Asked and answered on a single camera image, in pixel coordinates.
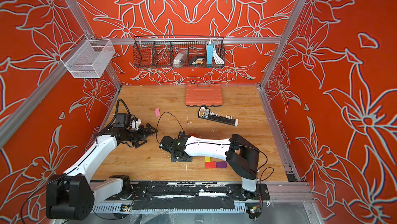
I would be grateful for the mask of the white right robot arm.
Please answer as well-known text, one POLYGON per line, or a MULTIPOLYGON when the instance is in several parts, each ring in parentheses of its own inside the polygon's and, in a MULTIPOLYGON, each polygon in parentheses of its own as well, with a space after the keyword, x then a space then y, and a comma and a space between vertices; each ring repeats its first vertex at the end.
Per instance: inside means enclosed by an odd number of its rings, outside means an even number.
POLYGON ((228 139, 202 139, 180 134, 178 138, 164 136, 159 148, 169 152, 176 162, 190 162, 193 157, 210 157, 227 162, 242 179, 242 189, 254 193, 260 151, 244 137, 233 134, 228 139))

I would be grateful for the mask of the dark purple block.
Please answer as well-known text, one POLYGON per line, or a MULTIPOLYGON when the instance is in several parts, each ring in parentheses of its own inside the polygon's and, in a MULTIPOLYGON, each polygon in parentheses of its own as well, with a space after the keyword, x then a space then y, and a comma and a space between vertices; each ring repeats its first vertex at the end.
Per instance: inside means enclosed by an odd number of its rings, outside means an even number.
POLYGON ((216 162, 216 168, 227 168, 227 162, 216 162))

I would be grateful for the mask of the light pink block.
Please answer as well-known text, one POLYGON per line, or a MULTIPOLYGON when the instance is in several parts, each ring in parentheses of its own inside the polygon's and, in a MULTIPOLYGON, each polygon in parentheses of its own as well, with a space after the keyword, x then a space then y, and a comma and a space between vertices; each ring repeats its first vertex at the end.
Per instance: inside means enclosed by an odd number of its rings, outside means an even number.
POLYGON ((155 108, 155 115, 156 115, 156 117, 161 117, 161 113, 160 113, 160 109, 159 108, 155 108))

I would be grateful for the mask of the long red block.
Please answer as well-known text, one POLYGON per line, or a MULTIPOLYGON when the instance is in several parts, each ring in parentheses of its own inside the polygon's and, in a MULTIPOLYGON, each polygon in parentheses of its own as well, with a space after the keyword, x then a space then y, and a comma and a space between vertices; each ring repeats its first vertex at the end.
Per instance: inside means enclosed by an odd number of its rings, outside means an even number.
POLYGON ((205 163, 205 168, 210 169, 210 168, 217 168, 216 162, 206 162, 205 163))

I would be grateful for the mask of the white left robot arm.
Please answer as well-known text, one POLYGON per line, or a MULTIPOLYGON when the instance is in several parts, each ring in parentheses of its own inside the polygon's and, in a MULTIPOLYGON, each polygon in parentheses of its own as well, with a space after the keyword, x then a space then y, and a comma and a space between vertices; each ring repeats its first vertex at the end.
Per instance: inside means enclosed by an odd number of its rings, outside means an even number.
POLYGON ((107 156, 121 143, 140 147, 158 131, 150 124, 138 130, 129 125, 108 125, 101 130, 88 151, 63 174, 50 177, 46 186, 48 219, 84 220, 96 205, 113 197, 134 201, 137 194, 127 175, 114 175, 91 184, 91 179, 107 156))

